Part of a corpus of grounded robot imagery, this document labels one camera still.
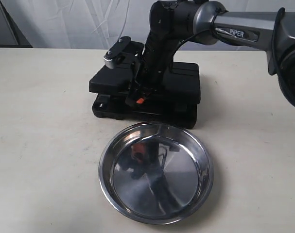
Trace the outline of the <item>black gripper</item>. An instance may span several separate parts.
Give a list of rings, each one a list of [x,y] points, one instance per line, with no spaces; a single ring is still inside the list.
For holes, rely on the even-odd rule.
[[[173,60],[178,39],[168,34],[150,31],[140,58],[140,66],[130,85],[125,104],[130,107],[143,105],[146,97],[161,85],[164,72]]]

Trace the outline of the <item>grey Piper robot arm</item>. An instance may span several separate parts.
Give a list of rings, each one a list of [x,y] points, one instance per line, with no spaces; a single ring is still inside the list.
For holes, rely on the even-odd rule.
[[[230,12],[217,1],[159,0],[150,9],[149,25],[127,105],[143,103],[158,89],[183,44],[221,41],[264,51],[269,74],[277,75],[284,97],[295,107],[295,12]]]

